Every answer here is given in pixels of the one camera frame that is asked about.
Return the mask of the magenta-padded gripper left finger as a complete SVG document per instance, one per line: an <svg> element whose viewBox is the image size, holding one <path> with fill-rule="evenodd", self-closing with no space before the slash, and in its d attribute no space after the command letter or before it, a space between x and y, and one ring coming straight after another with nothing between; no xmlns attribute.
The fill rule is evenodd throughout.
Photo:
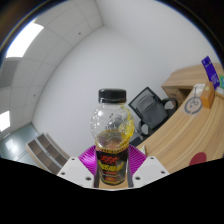
<svg viewBox="0 0 224 224"><path fill-rule="evenodd" d="M58 172L58 176L81 187L93 187L96 173L96 151L91 146L79 157L70 157Z"/></svg>

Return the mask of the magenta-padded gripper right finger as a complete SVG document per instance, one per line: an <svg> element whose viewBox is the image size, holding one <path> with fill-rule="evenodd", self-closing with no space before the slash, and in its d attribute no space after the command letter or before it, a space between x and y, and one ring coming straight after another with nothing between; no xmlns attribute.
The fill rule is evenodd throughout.
<svg viewBox="0 0 224 224"><path fill-rule="evenodd" d="M139 149L129 146L127 180L130 188L146 186L168 174L155 156L147 157Z"/></svg>

